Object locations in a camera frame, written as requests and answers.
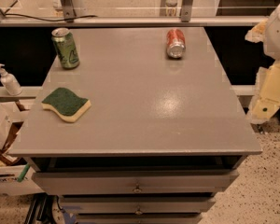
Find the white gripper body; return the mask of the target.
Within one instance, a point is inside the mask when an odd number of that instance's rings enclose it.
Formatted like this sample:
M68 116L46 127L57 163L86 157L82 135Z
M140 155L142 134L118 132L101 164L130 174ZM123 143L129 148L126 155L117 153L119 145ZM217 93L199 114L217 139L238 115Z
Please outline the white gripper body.
M280 61L275 61L266 71L259 96L261 101L280 106Z

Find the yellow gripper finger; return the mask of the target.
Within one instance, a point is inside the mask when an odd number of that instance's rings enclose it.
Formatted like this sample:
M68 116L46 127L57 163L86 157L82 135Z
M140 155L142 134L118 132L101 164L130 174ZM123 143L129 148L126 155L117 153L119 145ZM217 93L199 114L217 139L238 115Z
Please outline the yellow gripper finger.
M264 20L255 25L246 33L245 40L253 43L262 42L264 40L266 24L267 20Z
M279 110L280 105L270 100L253 97L247 112L247 120L252 124L263 124Z

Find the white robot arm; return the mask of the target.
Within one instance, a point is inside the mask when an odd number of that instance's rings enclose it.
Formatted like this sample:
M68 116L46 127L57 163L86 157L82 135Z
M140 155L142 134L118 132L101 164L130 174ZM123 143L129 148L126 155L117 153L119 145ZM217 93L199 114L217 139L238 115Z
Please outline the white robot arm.
M269 68L258 70L255 94L246 115L251 123L262 124L280 108L280 4L267 20L247 32L245 40L262 42L264 54L274 59Z

